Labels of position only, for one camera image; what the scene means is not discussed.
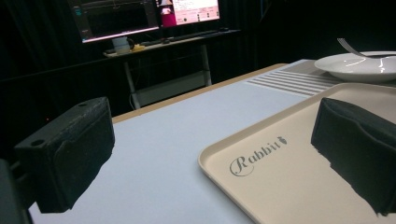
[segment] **monitor screen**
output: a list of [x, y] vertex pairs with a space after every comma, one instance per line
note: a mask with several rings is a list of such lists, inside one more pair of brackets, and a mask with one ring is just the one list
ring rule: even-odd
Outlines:
[[219, 20], [218, 0], [155, 0], [163, 28]]
[[82, 43], [159, 29], [152, 0], [68, 0]]

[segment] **white table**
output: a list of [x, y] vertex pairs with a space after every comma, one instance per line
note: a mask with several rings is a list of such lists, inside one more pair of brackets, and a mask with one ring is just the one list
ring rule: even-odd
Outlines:
[[[292, 70], [303, 62], [277, 70]], [[34, 222], [251, 223], [204, 175], [197, 159], [205, 147], [306, 98], [246, 83], [273, 68], [213, 85], [193, 97], [187, 94], [172, 104], [154, 105], [149, 112], [144, 107], [115, 123], [113, 155], [73, 209], [40, 214], [34, 204]]]

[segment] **beige tray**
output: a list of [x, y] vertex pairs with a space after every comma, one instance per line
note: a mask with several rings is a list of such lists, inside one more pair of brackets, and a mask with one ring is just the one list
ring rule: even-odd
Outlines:
[[395, 223], [394, 214], [377, 216], [310, 144], [322, 97], [396, 123], [395, 88], [340, 84], [207, 147], [201, 168], [257, 223]]

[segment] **silver fork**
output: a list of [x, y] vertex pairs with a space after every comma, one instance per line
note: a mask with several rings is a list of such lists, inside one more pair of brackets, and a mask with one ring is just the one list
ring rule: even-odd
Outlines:
[[357, 50], [353, 49], [350, 47], [350, 45], [347, 43], [347, 41], [344, 38], [337, 38], [338, 42], [341, 44], [341, 46], [344, 47], [348, 52], [356, 54], [358, 56], [364, 57], [364, 58], [372, 58], [372, 59], [378, 59], [378, 58], [386, 58], [386, 57], [391, 57], [391, 56], [396, 56], [396, 54], [376, 54], [376, 55], [366, 55], [358, 52]]

